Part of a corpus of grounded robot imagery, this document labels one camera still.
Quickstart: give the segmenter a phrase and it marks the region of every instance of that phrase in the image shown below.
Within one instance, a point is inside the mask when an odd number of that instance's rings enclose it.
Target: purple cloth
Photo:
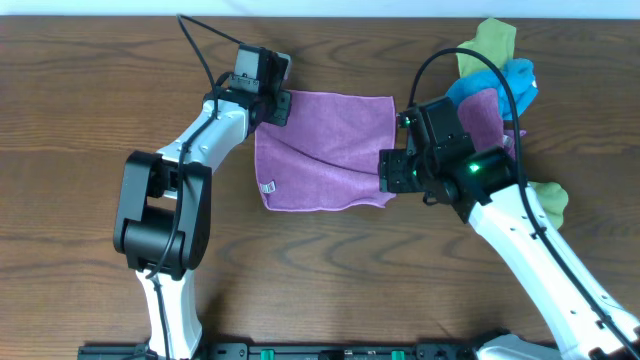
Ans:
[[[515,158],[513,130],[504,130],[496,89],[485,89],[464,99],[458,107],[458,118],[471,135],[476,151],[497,145]],[[520,130],[521,137],[525,134],[526,131]]]
[[[392,97],[291,91],[287,126],[256,130],[256,177],[264,205],[278,211],[384,207],[378,158],[395,143]]]

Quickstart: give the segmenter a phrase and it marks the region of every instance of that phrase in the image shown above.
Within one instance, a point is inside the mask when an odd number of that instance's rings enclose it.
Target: wood grain surface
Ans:
[[[288,88],[392,95],[480,19],[207,19],[290,54]],[[640,314],[640,22],[510,20],[540,94],[522,117],[530,178],[570,196],[561,233]],[[214,74],[235,46],[193,30]],[[438,60],[418,98],[457,78]],[[149,336],[143,290],[112,245],[124,161],[175,139],[207,78],[174,18],[0,18],[0,358],[74,358],[85,342]],[[386,209],[267,211],[253,137],[214,176],[197,273],[207,337],[411,343],[505,326],[551,340],[495,251],[452,209],[403,195]]]

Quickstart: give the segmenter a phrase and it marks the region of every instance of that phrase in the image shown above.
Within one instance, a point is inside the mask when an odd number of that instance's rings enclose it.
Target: green cloth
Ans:
[[[516,43],[516,28],[500,20],[489,18],[478,25],[476,37],[465,41],[458,47],[475,50],[491,60],[498,69],[502,69],[508,60],[513,59]],[[466,54],[458,56],[460,77],[467,77],[479,70],[488,69],[480,60]]]
[[[541,184],[529,181],[529,184],[531,184],[536,194],[538,194],[538,200],[544,212],[547,213],[547,218],[556,230],[559,229],[564,222],[562,212],[569,203],[569,194],[567,194],[558,183],[550,182]]]

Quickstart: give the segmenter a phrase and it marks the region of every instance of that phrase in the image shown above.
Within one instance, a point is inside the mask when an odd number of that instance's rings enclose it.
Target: black cable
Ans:
[[[240,41],[240,40],[238,40],[238,39],[236,39],[234,37],[231,37],[231,36],[223,33],[222,31],[216,30],[216,29],[212,28],[211,26],[192,18],[191,16],[186,16],[186,15],[181,15],[181,14],[178,14],[177,16],[178,16],[178,18],[183,18],[183,19],[185,19],[187,21],[190,21],[190,22],[192,22],[192,23],[194,23],[196,25],[202,26],[203,28],[205,28],[205,29],[207,29],[207,30],[209,30],[209,31],[211,31],[211,32],[213,32],[215,34],[218,34],[218,35],[222,36],[223,38],[225,38],[227,40],[233,41],[234,43],[236,43],[238,45],[244,44],[242,41]]]
[[[516,163],[516,172],[517,172],[517,178],[518,178],[518,188],[520,190],[520,197],[522,198],[522,205],[524,206],[524,210],[527,213],[527,217],[529,218],[529,221],[533,226],[535,234],[540,237],[540,240],[542,241],[544,246],[547,248],[547,250],[553,257],[553,259],[556,261],[558,266],[560,266],[560,268],[565,273],[565,275],[569,278],[573,286],[576,287],[576,289],[578,290],[580,295],[582,295],[582,297],[585,299],[587,304],[589,304],[589,306],[591,307],[591,310],[594,313],[596,313],[596,315],[598,315],[602,323],[606,325],[609,328],[609,330],[611,330],[613,335],[626,348],[627,352],[631,356],[633,356],[635,359],[640,360],[640,353],[633,346],[633,343],[629,341],[629,339],[627,339],[627,337],[622,333],[622,331],[616,326],[616,324],[611,319],[611,316],[605,313],[604,310],[602,310],[598,302],[593,298],[593,296],[591,296],[589,291],[584,287],[584,285],[580,282],[580,280],[573,273],[573,271],[571,271],[571,269],[569,268],[567,263],[564,261],[564,259],[560,256],[560,254],[558,253],[556,248],[553,246],[551,241],[547,238],[545,234],[545,230],[542,229],[540,227],[540,224],[538,224],[538,222],[535,220],[536,217],[533,213],[533,210],[531,209],[531,204],[529,203],[529,199],[527,198],[527,193],[525,190],[527,187],[527,179],[524,172],[524,165],[522,164],[522,144],[520,142],[520,122],[518,118],[518,109],[516,107],[516,101],[513,97],[513,93],[511,92],[511,88],[509,87],[509,83],[507,83],[507,80],[505,79],[502,72],[500,72],[500,70],[489,59],[487,59],[486,57],[482,56],[482,54],[475,52],[473,50],[462,49],[462,48],[450,48],[450,49],[440,50],[437,53],[433,54],[431,57],[429,57],[422,64],[422,66],[420,66],[420,69],[416,73],[416,77],[413,80],[413,86],[411,87],[411,94],[409,95],[408,107],[412,107],[414,104],[413,99],[416,93],[416,88],[418,86],[418,81],[420,80],[420,77],[422,76],[422,73],[424,72],[426,67],[434,59],[442,55],[452,54],[452,53],[461,53],[461,54],[466,54],[466,55],[475,57],[476,59],[482,61],[485,65],[487,65],[489,69],[491,69],[491,71],[493,71],[493,73],[498,77],[498,80],[500,80],[500,84],[502,85],[502,87],[504,87],[505,92],[507,94],[507,98],[509,99],[509,107],[511,108],[511,113],[513,114],[513,131],[515,134],[514,140],[515,140],[515,153],[516,153],[515,163]]]
[[[156,292],[158,296],[158,311],[160,313],[160,324],[162,324],[162,337],[164,338],[164,357],[167,359],[171,359],[169,353],[169,334],[167,332],[167,319],[165,318],[164,313],[164,299],[162,297],[162,290],[160,289],[162,286],[160,285],[160,281],[157,277],[151,279],[153,282],[153,290]]]
[[[211,83],[211,91],[213,92],[214,95],[214,111],[211,114],[211,117],[209,119],[207,119],[207,121],[205,121],[198,129],[196,129],[196,131],[193,132],[193,134],[191,134],[191,136],[189,136],[189,139],[187,139],[187,141],[185,141],[180,149],[180,155],[178,157],[178,188],[177,188],[177,195],[176,195],[176,210],[173,214],[173,224],[171,226],[171,233],[169,235],[169,240],[167,241],[167,245],[165,245],[164,250],[162,251],[162,255],[160,256],[160,260],[158,260],[156,266],[151,270],[151,272],[146,276],[147,279],[151,279],[152,277],[156,276],[158,274],[158,272],[160,272],[160,270],[162,270],[162,267],[164,266],[165,261],[167,260],[167,257],[169,256],[169,252],[171,251],[171,247],[173,246],[173,243],[175,242],[176,236],[178,235],[178,225],[180,224],[180,217],[182,215],[182,198],[183,198],[183,191],[182,191],[182,185],[184,183],[184,159],[187,155],[187,153],[189,152],[189,147],[191,146],[191,143],[193,142],[193,140],[195,140],[196,137],[198,137],[198,135],[200,135],[200,133],[206,129],[217,117],[218,114],[218,94],[217,94],[217,90],[216,87],[221,86],[229,77],[229,75],[231,74],[230,72],[226,72],[224,74],[222,74],[219,78],[217,82],[214,82],[213,80],[213,75],[211,75],[211,70],[209,70],[209,65],[207,65],[207,61],[204,59],[204,57],[202,56],[202,53],[200,52],[200,49],[198,49],[198,46],[196,45],[195,41],[193,41],[193,38],[191,37],[191,34],[189,34],[189,30],[187,30],[187,28],[184,26],[184,23],[182,22],[182,18],[184,18],[185,20],[191,21],[194,24],[203,26],[204,28],[206,28],[207,30],[211,30],[213,32],[215,32],[218,35],[221,35],[227,39],[230,39],[233,42],[239,42],[239,40],[236,40],[226,34],[221,33],[218,30],[215,30],[214,28],[205,25],[193,18],[190,18],[188,16],[185,15],[176,15],[177,19],[178,19],[178,23],[180,24],[180,28],[182,29],[182,32],[184,33],[184,36],[187,38],[187,40],[189,41],[189,43],[191,44],[191,47],[193,47],[193,51],[195,51],[196,55],[198,56],[198,59],[200,59],[200,62],[202,63],[202,67],[204,67],[205,72],[207,73],[207,77],[209,78],[209,82]]]

